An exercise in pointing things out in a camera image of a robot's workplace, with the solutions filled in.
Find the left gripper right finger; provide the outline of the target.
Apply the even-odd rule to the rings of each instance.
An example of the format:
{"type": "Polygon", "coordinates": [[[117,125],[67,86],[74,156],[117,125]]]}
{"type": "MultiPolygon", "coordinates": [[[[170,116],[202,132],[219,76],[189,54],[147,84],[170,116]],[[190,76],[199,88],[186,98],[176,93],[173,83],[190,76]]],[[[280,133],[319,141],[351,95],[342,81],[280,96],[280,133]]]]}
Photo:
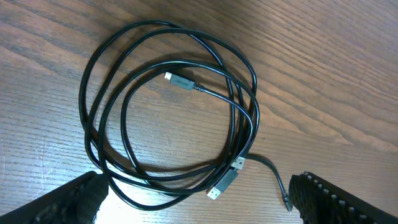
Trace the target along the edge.
{"type": "Polygon", "coordinates": [[[304,224],[397,224],[397,217],[311,172],[291,177],[289,201],[304,224]]]}

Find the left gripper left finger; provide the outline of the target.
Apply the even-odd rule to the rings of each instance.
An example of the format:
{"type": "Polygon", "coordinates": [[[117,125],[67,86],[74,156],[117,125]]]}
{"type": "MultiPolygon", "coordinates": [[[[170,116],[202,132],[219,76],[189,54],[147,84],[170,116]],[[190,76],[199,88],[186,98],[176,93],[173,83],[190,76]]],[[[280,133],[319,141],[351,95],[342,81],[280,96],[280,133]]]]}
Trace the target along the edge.
{"type": "Polygon", "coordinates": [[[89,171],[1,216],[1,223],[93,224],[108,195],[108,178],[89,171]]]}

